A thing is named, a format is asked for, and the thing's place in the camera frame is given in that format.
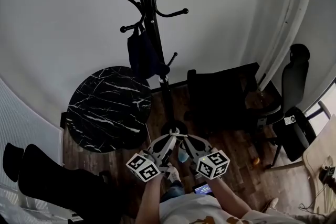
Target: white cube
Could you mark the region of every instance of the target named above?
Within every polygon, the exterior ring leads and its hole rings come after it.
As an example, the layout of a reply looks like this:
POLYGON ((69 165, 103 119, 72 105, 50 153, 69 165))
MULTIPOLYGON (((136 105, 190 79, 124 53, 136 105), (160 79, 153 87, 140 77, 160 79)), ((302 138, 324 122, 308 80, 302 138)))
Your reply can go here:
POLYGON ((199 158, 196 171, 209 179, 214 179, 226 172, 229 163, 230 159, 225 153, 217 151, 199 158))
POLYGON ((157 166, 144 156, 135 153, 134 156, 126 163, 131 172, 144 182, 160 174, 157 166))

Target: white t-shirt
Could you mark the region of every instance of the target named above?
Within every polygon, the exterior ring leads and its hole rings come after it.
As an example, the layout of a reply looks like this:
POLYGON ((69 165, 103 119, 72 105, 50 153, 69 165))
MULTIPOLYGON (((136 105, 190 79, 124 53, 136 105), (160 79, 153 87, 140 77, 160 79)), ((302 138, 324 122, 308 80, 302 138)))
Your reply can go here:
POLYGON ((284 214, 267 215, 250 211, 239 220, 223 211, 216 198, 210 195, 187 194, 160 204, 161 224, 302 224, 284 214))

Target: round table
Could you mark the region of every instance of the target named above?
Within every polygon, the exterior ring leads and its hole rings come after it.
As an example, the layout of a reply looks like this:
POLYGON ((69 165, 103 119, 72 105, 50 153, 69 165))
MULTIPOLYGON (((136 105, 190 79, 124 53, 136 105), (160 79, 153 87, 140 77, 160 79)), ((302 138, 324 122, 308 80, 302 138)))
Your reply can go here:
POLYGON ((99 70, 82 82, 69 102, 69 133, 92 152, 139 147, 146 139, 151 104, 148 82, 136 78, 131 68, 99 70))

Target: jeans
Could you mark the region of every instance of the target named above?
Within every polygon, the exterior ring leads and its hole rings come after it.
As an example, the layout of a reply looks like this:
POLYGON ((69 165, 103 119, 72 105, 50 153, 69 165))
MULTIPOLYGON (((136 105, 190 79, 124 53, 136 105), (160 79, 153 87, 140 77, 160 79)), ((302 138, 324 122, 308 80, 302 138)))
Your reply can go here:
POLYGON ((176 180, 170 185, 170 188, 167 190, 167 192, 162 195, 160 202, 168 201, 171 198, 176 198, 184 194, 185 192, 183 184, 176 180))

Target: person's arm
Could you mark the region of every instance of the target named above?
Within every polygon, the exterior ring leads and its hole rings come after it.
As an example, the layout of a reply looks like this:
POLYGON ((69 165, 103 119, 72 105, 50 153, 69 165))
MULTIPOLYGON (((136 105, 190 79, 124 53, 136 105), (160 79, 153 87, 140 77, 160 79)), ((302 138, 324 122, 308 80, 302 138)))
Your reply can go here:
POLYGON ((221 208, 228 214, 240 219, 252 210, 219 177, 212 180, 206 179, 206 182, 221 205, 221 208))
POLYGON ((147 182, 135 224, 160 224, 161 179, 162 175, 158 175, 147 182))

